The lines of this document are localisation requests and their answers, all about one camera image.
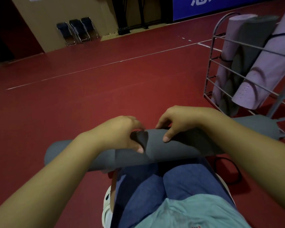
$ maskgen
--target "folding chair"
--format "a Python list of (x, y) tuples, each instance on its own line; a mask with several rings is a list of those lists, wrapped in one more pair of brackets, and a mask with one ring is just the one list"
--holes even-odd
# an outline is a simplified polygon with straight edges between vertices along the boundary
[(84, 26), (87, 30), (87, 33), (90, 35), (90, 37), (92, 39), (99, 38), (98, 32), (97, 32), (93, 22), (91, 21), (91, 19), (89, 17), (82, 18), (81, 22), (82, 22), (82, 24), (84, 24)]
[(76, 40), (74, 38), (74, 32), (72, 28), (66, 22), (61, 22), (56, 24), (57, 29), (65, 40), (67, 46), (76, 45)]
[(76, 37), (79, 42), (90, 41), (90, 35), (87, 33), (84, 25), (78, 19), (73, 19), (69, 21), (73, 31), (76, 34)]

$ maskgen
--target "yoga mat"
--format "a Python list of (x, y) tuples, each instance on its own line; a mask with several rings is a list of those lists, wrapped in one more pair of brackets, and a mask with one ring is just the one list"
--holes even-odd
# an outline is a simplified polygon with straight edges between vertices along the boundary
[[(279, 139), (280, 131), (277, 124), (268, 117), (254, 115), (234, 118), (234, 120), (260, 134), (264, 134), (276, 140)], [(126, 166), (223, 153), (206, 133), (198, 128), (181, 132), (174, 136), (170, 142), (164, 143), (163, 136), (166, 132), (167, 130), (165, 129), (132, 132), (131, 138), (143, 146), (145, 151), (143, 154), (131, 149), (106, 150), (92, 162), (89, 171), (114, 170)], [(72, 140), (66, 140), (53, 143), (46, 151), (44, 157), (45, 165), (61, 153), (71, 141)]]
[[(285, 14), (281, 22), (277, 25), (273, 36), (284, 33)], [(267, 42), (265, 49), (285, 54), (285, 35), (271, 38)], [(252, 66), (251, 71), (247, 74), (247, 78), (269, 90), (273, 90), (284, 75), (285, 57), (262, 51)], [(233, 96), (232, 101), (245, 108), (256, 109), (269, 94), (266, 90), (245, 80)]]
[[(238, 15), (229, 18), (228, 26), (225, 38), (229, 40), (236, 41), (238, 39), (239, 29), (241, 25), (249, 18), (256, 17), (255, 14), (244, 14)], [(230, 68), (233, 57), (236, 53), (236, 49), (239, 47), (237, 43), (224, 41), (222, 53), (221, 53), (221, 64)], [(220, 88), (223, 88), (227, 77), (229, 75), (229, 71), (221, 66), (219, 66), (216, 73), (215, 84)], [(213, 87), (211, 101), (215, 104), (218, 104), (221, 99), (221, 90), (216, 86)]]
[[(249, 45), (263, 47), (274, 31), (278, 18), (278, 16), (269, 15), (247, 19), (239, 30), (238, 41)], [(242, 76), (246, 76), (260, 53), (260, 49), (239, 45), (231, 69)], [(223, 90), (230, 96), (234, 96), (242, 82), (243, 78), (231, 72)], [(219, 102), (219, 108), (226, 115), (233, 117), (237, 114), (239, 105), (232, 102), (232, 99), (229, 96), (223, 94)]]

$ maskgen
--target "red floor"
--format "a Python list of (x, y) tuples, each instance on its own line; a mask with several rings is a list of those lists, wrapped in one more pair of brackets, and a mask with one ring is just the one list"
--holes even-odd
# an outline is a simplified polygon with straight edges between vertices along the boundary
[[(282, 15), (285, 0), (237, 11)], [(209, 49), (190, 44), (210, 39), (223, 15), (87, 42), (0, 68), (0, 204), (43, 167), (54, 141), (118, 115), (134, 115), (150, 129), (170, 106), (210, 106), (202, 97)], [(232, 177), (228, 164), (219, 170)], [(101, 227), (109, 185), (107, 175), (87, 173), (56, 227)], [(230, 190), (252, 227), (285, 227), (285, 211), (246, 174)]]

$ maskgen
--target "blue shorts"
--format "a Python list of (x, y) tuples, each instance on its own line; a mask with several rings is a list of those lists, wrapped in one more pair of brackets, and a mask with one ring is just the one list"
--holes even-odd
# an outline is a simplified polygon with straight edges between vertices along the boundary
[(217, 195), (236, 206), (203, 157), (122, 168), (117, 177), (111, 228), (129, 228), (152, 214), (166, 198)]

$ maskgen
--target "teal shirt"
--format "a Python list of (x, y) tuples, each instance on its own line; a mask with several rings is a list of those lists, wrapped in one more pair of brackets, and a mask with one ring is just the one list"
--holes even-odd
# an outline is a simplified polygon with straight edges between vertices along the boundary
[(185, 200), (166, 199), (136, 228), (249, 227), (244, 217), (219, 196), (198, 194)]

